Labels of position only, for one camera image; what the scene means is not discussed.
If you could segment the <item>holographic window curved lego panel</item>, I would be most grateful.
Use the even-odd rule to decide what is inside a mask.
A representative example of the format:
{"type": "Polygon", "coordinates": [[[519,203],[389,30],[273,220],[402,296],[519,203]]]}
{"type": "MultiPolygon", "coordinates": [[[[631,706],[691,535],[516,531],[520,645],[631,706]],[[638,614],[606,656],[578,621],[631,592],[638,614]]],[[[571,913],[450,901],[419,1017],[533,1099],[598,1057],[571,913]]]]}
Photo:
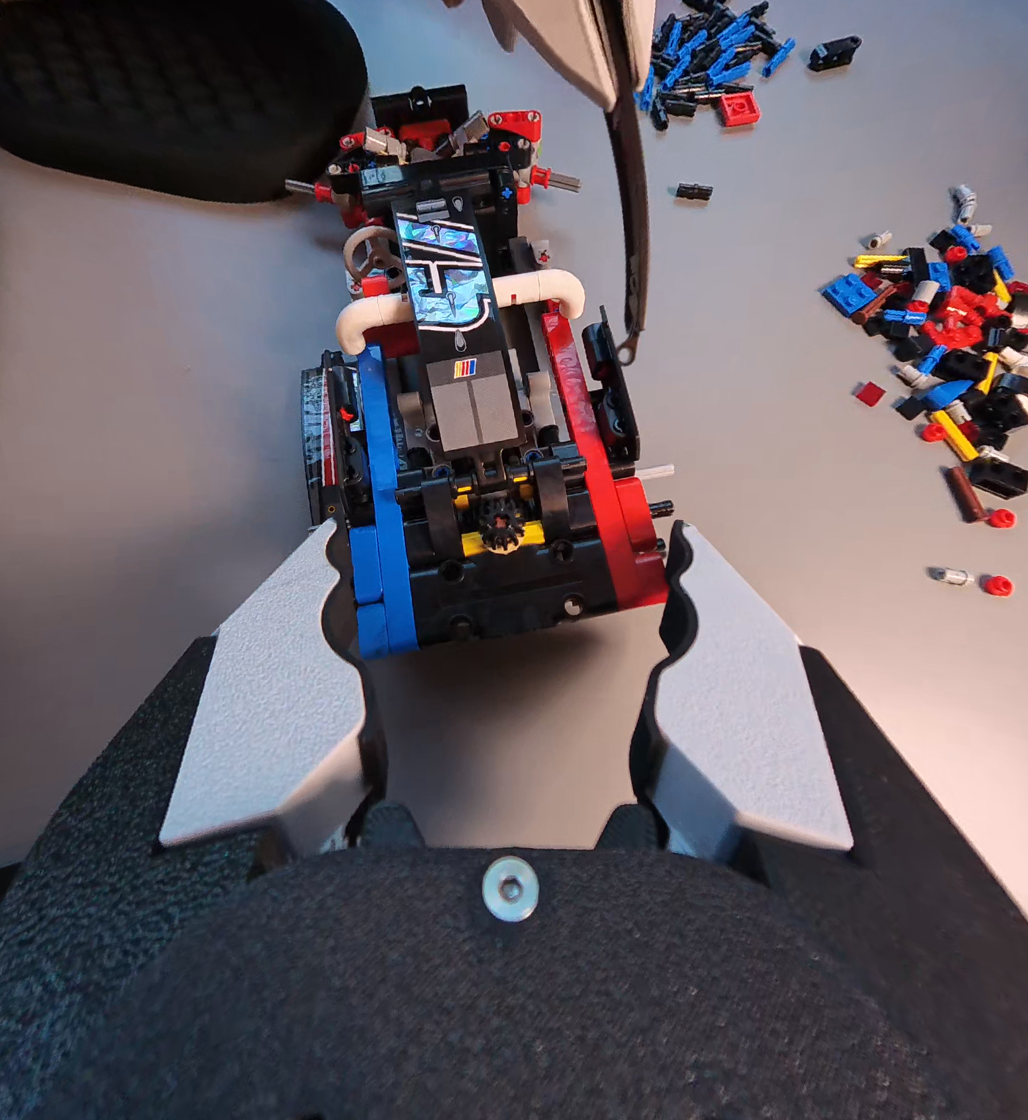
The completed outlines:
{"type": "Polygon", "coordinates": [[[637,356],[645,329],[649,284],[647,175],[633,93],[623,91],[605,119],[618,181],[624,234],[625,338],[617,345],[617,353],[620,363],[628,366],[637,356]]]}

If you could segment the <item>pile of mixed lego pieces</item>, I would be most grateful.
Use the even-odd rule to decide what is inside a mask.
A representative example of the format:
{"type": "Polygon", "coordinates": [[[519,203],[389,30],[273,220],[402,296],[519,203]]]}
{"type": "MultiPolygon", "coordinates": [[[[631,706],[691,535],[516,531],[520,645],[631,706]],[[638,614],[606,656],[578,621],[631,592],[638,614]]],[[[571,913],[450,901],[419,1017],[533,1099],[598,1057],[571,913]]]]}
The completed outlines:
{"type": "Polygon", "coordinates": [[[1028,494],[1007,451],[1028,429],[1028,282],[976,221],[976,192],[961,184],[948,198],[951,222],[923,245],[890,251],[891,233],[875,233],[820,293],[886,345],[895,411],[953,455],[944,477],[961,520],[1007,531],[1009,501],[1028,494]]]}

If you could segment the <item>lego race car model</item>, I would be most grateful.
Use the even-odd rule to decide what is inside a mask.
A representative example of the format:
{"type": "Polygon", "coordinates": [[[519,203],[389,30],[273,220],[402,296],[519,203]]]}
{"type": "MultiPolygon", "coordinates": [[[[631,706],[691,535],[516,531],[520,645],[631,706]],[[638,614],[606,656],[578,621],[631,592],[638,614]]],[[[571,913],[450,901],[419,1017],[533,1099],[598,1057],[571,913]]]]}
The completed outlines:
{"type": "Polygon", "coordinates": [[[662,605],[664,551],[605,310],[518,232],[536,110],[470,111],[462,85],[374,97],[326,178],[349,304],[330,399],[356,652],[375,660],[662,605]]]}

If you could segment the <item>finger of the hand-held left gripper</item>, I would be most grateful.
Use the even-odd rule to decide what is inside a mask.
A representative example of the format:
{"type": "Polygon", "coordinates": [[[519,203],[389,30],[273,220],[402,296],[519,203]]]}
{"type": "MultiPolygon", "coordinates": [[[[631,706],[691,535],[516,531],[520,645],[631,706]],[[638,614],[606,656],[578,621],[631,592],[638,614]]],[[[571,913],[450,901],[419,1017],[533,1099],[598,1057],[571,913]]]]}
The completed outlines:
{"type": "Polygon", "coordinates": [[[623,2],[623,21],[630,63],[632,90],[644,88],[649,73],[652,41],[655,34],[656,1],[623,2]]]}
{"type": "Polygon", "coordinates": [[[594,104],[615,108],[619,82],[597,2],[483,1],[482,9],[505,52],[524,39],[594,104]]]}

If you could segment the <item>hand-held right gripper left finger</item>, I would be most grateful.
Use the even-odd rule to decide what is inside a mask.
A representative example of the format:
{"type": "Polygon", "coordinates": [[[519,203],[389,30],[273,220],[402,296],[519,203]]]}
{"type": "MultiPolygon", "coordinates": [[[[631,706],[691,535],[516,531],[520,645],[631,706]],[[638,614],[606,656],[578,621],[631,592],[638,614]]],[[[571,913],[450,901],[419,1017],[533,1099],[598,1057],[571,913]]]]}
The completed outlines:
{"type": "Polygon", "coordinates": [[[380,778],[359,668],[331,647],[334,520],[219,625],[158,836],[166,849],[269,829],[297,857],[342,837],[380,778]]]}

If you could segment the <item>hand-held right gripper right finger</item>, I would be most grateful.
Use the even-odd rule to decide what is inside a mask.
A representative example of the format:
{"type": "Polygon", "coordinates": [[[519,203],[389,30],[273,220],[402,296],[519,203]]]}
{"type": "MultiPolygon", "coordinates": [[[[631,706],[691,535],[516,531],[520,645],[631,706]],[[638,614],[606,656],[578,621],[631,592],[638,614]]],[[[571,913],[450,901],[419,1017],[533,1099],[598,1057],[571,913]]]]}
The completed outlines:
{"type": "Polygon", "coordinates": [[[851,850],[798,637],[692,524],[673,525],[666,578],[630,775],[669,850],[730,858],[746,831],[851,850]]]}

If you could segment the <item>pile of blue black pins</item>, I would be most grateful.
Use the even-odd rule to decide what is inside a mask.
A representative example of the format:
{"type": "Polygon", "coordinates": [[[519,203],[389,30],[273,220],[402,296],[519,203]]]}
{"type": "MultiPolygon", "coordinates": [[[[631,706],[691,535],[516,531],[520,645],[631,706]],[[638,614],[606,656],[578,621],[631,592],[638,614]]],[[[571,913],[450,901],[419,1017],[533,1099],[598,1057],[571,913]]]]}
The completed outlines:
{"type": "Polygon", "coordinates": [[[634,96],[642,116],[658,133],[703,113],[722,127],[721,94],[751,90],[757,101],[756,85],[774,77],[798,45],[776,32],[769,13],[769,2],[679,2],[655,24],[648,77],[634,96]]]}

